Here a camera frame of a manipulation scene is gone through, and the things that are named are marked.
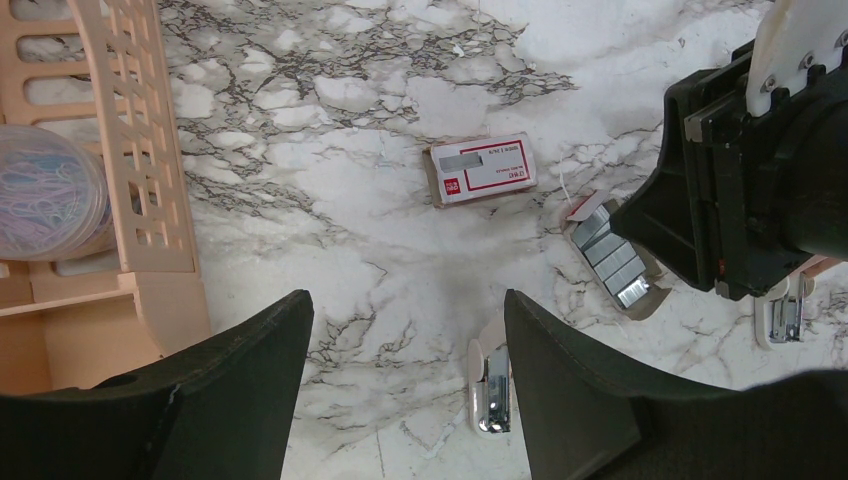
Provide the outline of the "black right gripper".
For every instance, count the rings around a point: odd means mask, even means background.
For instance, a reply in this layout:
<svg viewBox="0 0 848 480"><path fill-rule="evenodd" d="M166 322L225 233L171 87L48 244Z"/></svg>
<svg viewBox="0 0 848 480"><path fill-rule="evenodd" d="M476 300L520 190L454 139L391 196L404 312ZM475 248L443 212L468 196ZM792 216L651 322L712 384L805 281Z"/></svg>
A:
<svg viewBox="0 0 848 480"><path fill-rule="evenodd" d="M612 230L701 291L766 294L814 256L847 257L847 50L813 65L802 88L744 99L754 47L699 70L664 95L663 141L646 182Z"/></svg>

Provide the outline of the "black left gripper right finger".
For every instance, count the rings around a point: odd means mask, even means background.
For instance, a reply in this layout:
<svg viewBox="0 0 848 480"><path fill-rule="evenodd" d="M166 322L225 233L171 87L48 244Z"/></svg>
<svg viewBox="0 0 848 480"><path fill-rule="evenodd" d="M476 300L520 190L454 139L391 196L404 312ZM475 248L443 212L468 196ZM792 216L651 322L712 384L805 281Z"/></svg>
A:
<svg viewBox="0 0 848 480"><path fill-rule="evenodd" d="M637 361L508 290L505 330L535 479L843 479L847 374L737 391Z"/></svg>

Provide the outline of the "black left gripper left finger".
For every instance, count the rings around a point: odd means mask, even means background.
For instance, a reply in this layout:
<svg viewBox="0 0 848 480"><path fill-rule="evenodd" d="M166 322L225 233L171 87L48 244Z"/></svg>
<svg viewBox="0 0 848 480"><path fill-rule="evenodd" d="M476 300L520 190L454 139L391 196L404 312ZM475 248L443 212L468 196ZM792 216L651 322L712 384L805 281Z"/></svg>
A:
<svg viewBox="0 0 848 480"><path fill-rule="evenodd" d="M314 320L295 290L90 389L1 399L5 479L277 479Z"/></svg>

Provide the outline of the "staple tray with staples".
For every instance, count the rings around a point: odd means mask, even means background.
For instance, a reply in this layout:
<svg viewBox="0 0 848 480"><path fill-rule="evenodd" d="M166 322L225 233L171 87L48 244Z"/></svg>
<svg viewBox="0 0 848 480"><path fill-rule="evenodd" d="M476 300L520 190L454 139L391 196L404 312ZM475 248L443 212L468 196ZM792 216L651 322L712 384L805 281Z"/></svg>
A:
<svg viewBox="0 0 848 480"><path fill-rule="evenodd" d="M606 190L580 200L563 218L568 243L613 306L634 321L652 316L670 293L657 285L662 270L644 248L615 234L611 216L619 202Z"/></svg>

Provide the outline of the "white eraser block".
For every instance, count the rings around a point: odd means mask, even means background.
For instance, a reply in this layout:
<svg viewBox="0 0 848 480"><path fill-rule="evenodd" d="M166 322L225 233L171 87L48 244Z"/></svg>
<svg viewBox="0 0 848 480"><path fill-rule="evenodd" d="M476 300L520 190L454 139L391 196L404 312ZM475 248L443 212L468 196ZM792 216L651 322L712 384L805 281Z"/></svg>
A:
<svg viewBox="0 0 848 480"><path fill-rule="evenodd" d="M495 318L467 349L468 420L478 435L491 438L511 431L511 363L505 322Z"/></svg>

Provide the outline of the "red white staple box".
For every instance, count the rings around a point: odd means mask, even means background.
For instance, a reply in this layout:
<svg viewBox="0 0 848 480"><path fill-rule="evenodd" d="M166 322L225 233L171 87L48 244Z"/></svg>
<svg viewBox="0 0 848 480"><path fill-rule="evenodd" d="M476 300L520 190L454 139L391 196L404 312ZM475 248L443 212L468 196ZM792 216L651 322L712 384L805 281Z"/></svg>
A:
<svg viewBox="0 0 848 480"><path fill-rule="evenodd" d="M538 183L524 132L429 146L423 159L436 208L502 196Z"/></svg>

